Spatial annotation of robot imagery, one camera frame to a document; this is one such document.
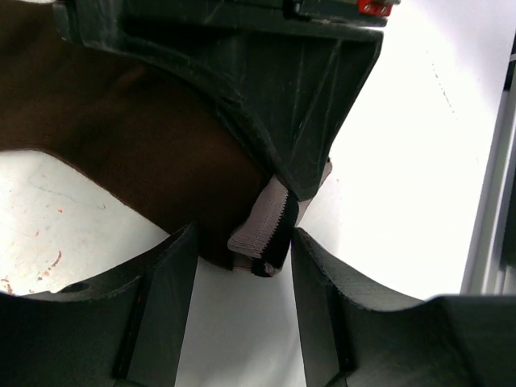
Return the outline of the brown sock with striped cuff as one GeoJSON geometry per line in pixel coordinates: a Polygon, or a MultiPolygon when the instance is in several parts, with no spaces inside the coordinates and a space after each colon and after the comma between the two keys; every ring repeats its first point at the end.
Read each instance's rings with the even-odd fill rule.
{"type": "Polygon", "coordinates": [[[1,149],[39,151],[84,174],[167,232],[195,222],[200,254],[273,277],[300,200],[261,168],[182,78],[114,42],[78,44],[52,4],[1,4],[1,149]]]}

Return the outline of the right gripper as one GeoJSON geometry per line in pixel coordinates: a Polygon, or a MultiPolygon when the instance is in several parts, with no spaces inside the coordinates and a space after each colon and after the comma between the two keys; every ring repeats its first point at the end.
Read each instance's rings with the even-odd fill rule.
{"type": "Polygon", "coordinates": [[[397,1],[55,1],[65,40],[114,42],[205,94],[300,200],[374,67],[397,1]]]}

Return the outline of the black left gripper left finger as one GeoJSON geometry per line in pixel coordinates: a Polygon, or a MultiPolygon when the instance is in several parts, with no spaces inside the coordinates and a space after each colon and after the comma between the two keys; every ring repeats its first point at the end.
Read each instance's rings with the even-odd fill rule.
{"type": "Polygon", "coordinates": [[[172,386],[198,263],[198,230],[58,293],[1,296],[4,386],[172,386]]]}

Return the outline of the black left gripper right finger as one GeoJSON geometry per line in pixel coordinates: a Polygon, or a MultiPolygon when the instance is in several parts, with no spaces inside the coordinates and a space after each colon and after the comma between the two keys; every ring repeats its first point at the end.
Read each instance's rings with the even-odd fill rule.
{"type": "Polygon", "coordinates": [[[293,233],[291,263],[309,386],[512,386],[515,299],[394,291],[293,233]]]}

